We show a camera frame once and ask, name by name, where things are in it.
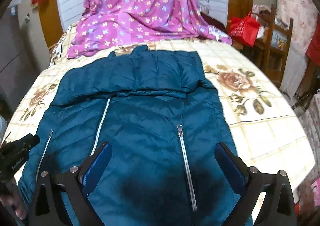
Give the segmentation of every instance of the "purple blanket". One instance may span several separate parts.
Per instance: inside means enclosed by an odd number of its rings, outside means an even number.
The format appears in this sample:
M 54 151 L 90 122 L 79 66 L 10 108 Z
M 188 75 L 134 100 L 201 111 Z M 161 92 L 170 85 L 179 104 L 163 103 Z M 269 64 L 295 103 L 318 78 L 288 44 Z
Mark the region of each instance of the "purple blanket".
M 198 37 L 231 44 L 208 25 L 197 0 L 84 0 L 88 13 L 77 26 L 67 57 L 92 56 L 116 45 Z

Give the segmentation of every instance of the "quilted fabric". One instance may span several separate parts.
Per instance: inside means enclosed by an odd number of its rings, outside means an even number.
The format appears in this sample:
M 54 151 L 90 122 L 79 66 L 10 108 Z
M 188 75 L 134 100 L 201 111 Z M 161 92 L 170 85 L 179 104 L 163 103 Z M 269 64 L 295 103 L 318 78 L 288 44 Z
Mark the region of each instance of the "quilted fabric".
M 197 52 L 149 51 L 145 45 L 130 55 L 113 52 L 65 74 L 38 126 L 41 141 L 30 152 L 19 181 L 25 202 L 32 201 L 50 130 L 54 132 L 40 172 L 65 172 L 80 165 L 92 151 L 109 98 L 99 142 L 109 141 L 113 156 L 89 195 L 105 225 L 221 225 L 238 195 L 214 158 L 217 142 L 236 152 L 217 90 L 205 79 Z M 196 212 L 191 209 L 178 124 L 183 125 Z

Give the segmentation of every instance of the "jacket zipper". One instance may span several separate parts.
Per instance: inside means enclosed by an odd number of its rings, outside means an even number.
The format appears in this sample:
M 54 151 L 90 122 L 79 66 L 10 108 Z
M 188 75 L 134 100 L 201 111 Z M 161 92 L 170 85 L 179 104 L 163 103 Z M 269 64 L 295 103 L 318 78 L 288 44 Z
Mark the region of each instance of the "jacket zipper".
M 95 141 L 94 141 L 94 146 L 92 148 L 92 151 L 90 153 L 90 156 L 92 156 L 94 154 L 94 152 L 96 151 L 96 148 L 97 148 L 97 145 L 98 145 L 98 141 L 99 141 L 99 136 L 100 136 L 100 131 L 101 131 L 101 127 L 102 127 L 102 124 L 103 124 L 103 121 L 106 117 L 106 114 L 107 114 L 107 110 L 108 110 L 108 107 L 109 107 L 109 104 L 110 104 L 110 99 L 108 99 L 107 101 L 107 104 L 106 104 L 106 107 L 104 108 L 104 112 L 103 112 L 103 115 L 102 115 L 102 118 L 100 120 L 100 123 L 99 123 L 99 126 L 98 126 L 98 130 L 97 130 L 97 134 L 96 134 L 96 138 L 95 138 Z
M 181 149 L 182 149 L 184 168 L 185 168 L 187 180 L 188 180 L 188 187 L 189 187 L 189 192 L 190 192 L 190 197 L 191 197 L 192 210 L 195 212 L 197 210 L 196 196 L 195 196 L 195 191 L 193 189 L 191 172 L 190 172 L 188 157 L 187 157 L 187 151 L 186 151 L 186 147 L 184 145 L 184 140 L 183 140 L 182 125 L 181 124 L 178 125 L 177 129 L 178 129 L 178 136 L 180 139 L 180 145 L 181 145 Z
M 42 157 L 41 157 L 39 165 L 38 165 L 37 174 L 36 174 L 36 182 L 38 182 L 38 175 L 39 175 L 40 166 L 41 166 L 42 160 L 44 158 L 45 152 L 47 151 L 49 142 L 50 142 L 50 140 L 52 138 L 52 134 L 53 134 L 53 130 L 50 130 L 50 134 L 49 134 L 49 137 L 48 137 L 48 140 L 47 140 L 47 144 L 44 147 L 44 151 L 43 151 Z

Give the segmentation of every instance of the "bed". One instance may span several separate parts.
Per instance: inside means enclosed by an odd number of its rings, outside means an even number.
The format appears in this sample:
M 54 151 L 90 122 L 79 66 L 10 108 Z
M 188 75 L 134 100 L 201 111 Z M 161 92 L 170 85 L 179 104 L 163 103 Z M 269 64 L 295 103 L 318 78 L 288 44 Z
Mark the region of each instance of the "bed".
M 75 23 L 63 34 L 52 51 L 50 67 L 39 75 L 21 101 L 4 135 L 7 141 L 36 133 L 66 72 L 107 57 L 113 51 L 118 56 L 128 54 L 137 46 L 114 46 L 91 57 L 67 59 L 76 28 Z M 143 44 L 151 50 L 197 51 L 206 78 L 218 89 L 238 155 L 247 166 L 256 166 L 265 173 L 284 169 L 292 189 L 299 186 L 315 165 L 308 138 L 282 94 L 252 62 L 230 45 L 213 40 L 189 38 Z M 23 167 L 15 175 L 17 181 L 22 171 Z M 254 219 L 262 202 L 263 195 L 252 213 Z

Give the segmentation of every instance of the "red plastic bag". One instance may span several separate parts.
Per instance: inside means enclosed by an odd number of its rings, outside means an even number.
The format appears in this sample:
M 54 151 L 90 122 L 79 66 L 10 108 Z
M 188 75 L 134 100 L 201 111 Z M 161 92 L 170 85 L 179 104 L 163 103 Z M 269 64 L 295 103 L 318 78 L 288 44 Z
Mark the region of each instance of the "red plastic bag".
M 252 47 L 256 41 L 260 23 L 251 17 L 251 12 L 244 19 L 232 17 L 229 35 L 242 45 Z

